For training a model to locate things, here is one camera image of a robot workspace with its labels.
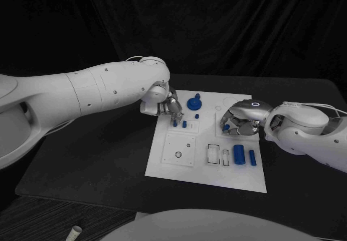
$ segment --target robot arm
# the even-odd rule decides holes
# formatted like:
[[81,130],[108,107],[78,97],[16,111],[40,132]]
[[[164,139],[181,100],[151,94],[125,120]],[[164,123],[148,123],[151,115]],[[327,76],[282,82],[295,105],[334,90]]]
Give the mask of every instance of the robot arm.
[[140,99],[143,113],[171,114],[180,121],[181,106],[169,79],[166,63],[156,57],[63,74],[0,75],[0,169],[27,153],[50,130]]
[[223,133],[253,135],[264,127],[265,139],[287,152],[308,154],[323,164],[347,172],[347,117],[328,118],[310,106],[284,102],[272,108],[258,100],[243,100],[228,110],[220,127],[230,119],[235,128]]

